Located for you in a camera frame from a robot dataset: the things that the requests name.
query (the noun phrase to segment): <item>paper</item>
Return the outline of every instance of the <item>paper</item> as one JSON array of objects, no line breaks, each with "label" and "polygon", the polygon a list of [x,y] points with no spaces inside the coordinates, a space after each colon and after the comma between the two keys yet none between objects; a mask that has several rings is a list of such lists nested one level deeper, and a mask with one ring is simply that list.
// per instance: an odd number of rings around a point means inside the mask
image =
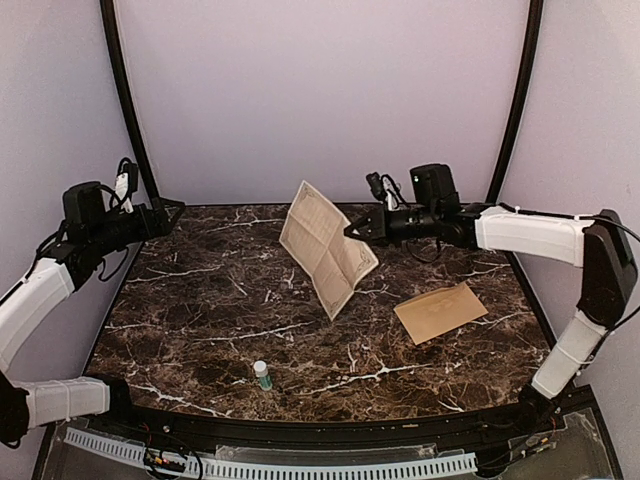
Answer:
[{"label": "paper", "polygon": [[378,266],[371,248],[346,238],[349,220],[307,182],[302,182],[280,234],[280,243],[311,277],[320,303],[333,320],[358,282]]},{"label": "paper", "polygon": [[488,313],[466,283],[424,293],[394,311],[416,345]]}]

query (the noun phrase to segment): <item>bottle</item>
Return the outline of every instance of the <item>bottle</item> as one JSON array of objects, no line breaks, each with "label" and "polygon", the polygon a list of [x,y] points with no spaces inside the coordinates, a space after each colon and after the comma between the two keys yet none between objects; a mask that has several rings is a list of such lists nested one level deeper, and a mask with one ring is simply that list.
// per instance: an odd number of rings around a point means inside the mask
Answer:
[{"label": "bottle", "polygon": [[256,377],[258,377],[258,381],[260,382],[260,388],[265,392],[271,390],[273,384],[271,383],[271,376],[269,375],[267,364],[262,360],[258,360],[253,364],[253,371],[256,372]]}]

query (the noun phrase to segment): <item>white perforated rail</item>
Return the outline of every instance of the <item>white perforated rail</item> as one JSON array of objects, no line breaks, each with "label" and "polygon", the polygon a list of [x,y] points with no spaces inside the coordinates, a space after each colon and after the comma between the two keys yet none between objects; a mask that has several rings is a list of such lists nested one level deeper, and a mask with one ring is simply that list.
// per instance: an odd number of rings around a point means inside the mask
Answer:
[{"label": "white perforated rail", "polygon": [[[119,463],[146,468],[142,462],[144,445],[140,442],[116,440],[69,427],[65,443]],[[172,457],[171,460],[183,461],[178,456]],[[336,467],[264,465],[211,458],[202,458],[202,463],[202,478],[205,480],[422,480],[447,478],[477,471],[474,453],[412,462]],[[188,457],[183,478],[197,478],[198,473],[198,462],[194,457]]]}]

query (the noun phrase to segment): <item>table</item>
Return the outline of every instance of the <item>table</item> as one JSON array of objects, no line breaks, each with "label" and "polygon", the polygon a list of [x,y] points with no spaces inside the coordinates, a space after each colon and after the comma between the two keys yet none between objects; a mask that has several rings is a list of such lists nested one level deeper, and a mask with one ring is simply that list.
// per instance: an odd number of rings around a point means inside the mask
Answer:
[{"label": "table", "polygon": [[[355,219],[370,205],[339,207]],[[138,405],[247,420],[410,419],[517,400],[548,345],[502,253],[444,246],[421,264],[374,247],[379,267],[332,322],[279,244],[287,209],[188,207],[139,252],[88,373],[125,378]],[[435,254],[430,241],[415,248]],[[393,307],[462,281],[489,314],[414,345]]]}]

